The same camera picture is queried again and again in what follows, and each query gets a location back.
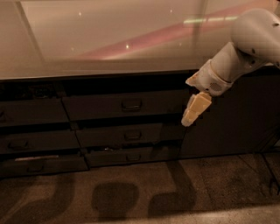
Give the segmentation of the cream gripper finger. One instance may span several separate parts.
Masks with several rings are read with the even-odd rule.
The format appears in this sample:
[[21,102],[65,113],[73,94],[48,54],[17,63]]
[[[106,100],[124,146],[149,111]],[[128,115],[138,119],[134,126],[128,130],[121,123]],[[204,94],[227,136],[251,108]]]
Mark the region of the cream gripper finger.
[[185,127],[191,126],[196,119],[212,104],[212,96],[205,92],[193,94],[187,103],[181,124]]
[[199,82],[198,82],[198,75],[199,73],[195,73],[194,75],[192,75],[191,77],[189,77],[185,83],[190,86],[190,87],[197,87]]

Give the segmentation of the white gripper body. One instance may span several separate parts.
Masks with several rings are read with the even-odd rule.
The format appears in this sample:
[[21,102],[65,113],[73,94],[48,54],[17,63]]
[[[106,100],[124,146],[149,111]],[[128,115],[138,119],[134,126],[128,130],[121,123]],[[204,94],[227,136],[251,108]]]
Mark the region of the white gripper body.
[[195,87],[202,92],[209,93],[212,97],[223,95],[233,84],[220,78],[211,66],[209,59],[194,75]]

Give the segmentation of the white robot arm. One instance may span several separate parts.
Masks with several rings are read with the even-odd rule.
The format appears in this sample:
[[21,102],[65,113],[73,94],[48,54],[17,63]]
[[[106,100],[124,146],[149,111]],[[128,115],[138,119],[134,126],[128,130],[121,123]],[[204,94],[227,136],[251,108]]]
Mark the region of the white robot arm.
[[182,125],[191,126],[214,97],[267,63],[280,64],[280,17],[265,9],[248,10],[233,22],[231,41],[185,81],[199,93],[190,97]]

